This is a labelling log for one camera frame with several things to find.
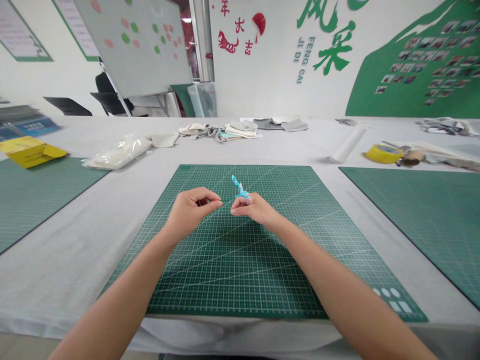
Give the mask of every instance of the green cutting mat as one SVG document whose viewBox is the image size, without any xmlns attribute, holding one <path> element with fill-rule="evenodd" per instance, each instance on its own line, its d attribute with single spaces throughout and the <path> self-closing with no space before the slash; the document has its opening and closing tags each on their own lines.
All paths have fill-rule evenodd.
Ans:
<svg viewBox="0 0 480 360">
<path fill-rule="evenodd" d="M 232 175 L 362 277 L 405 321 L 427 318 L 309 166 L 180 165 L 108 280 L 105 291 L 162 228 L 178 193 L 205 186 L 237 193 Z M 150 314 L 326 319 L 307 278 L 280 240 L 233 201 L 204 219 L 170 256 Z"/>
<path fill-rule="evenodd" d="M 62 157 L 30 169 L 0 161 L 0 254 L 108 173 L 80 160 Z"/>
<path fill-rule="evenodd" d="M 480 309 L 480 174 L 340 169 Z"/>
</svg>

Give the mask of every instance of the yellow box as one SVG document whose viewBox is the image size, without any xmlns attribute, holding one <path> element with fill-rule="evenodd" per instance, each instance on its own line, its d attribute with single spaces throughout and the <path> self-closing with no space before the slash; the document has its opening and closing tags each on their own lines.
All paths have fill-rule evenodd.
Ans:
<svg viewBox="0 0 480 360">
<path fill-rule="evenodd" d="M 0 151 L 28 169 L 47 161 L 64 157 L 68 153 L 31 136 L 18 137 L 0 142 Z"/>
</svg>

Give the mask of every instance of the hand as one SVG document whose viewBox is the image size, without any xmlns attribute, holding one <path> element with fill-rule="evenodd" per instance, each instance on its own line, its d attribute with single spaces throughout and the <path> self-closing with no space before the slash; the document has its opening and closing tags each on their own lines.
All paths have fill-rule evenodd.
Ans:
<svg viewBox="0 0 480 360">
<path fill-rule="evenodd" d="M 273 232 L 275 225 L 284 217 L 256 192 L 251 192 L 250 198 L 250 204 L 247 204 L 246 198 L 237 197 L 231 206 L 230 213 L 233 216 L 248 216 L 255 222 L 264 225 L 268 231 Z"/>
<path fill-rule="evenodd" d="M 176 196 L 161 233 L 176 245 L 193 233 L 205 216 L 223 205 L 220 196 L 206 187 L 181 192 Z"/>
</svg>

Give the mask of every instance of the masking tape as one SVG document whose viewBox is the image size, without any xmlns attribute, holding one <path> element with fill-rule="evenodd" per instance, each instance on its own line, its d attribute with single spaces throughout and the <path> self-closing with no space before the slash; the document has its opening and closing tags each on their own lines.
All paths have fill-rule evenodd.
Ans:
<svg viewBox="0 0 480 360">
<path fill-rule="evenodd" d="M 395 147 L 376 144 L 367 151 L 365 156 L 370 160 L 382 164 L 394 164 L 400 160 L 405 153 Z"/>
</svg>

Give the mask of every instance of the red fan decoration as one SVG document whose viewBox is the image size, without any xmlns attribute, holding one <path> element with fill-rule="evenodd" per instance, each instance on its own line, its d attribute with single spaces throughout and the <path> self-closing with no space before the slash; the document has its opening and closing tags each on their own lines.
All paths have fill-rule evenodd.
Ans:
<svg viewBox="0 0 480 360">
<path fill-rule="evenodd" d="M 258 28 L 260 36 L 262 36 L 265 31 L 265 16 L 261 12 L 257 12 L 251 19 Z"/>
</svg>

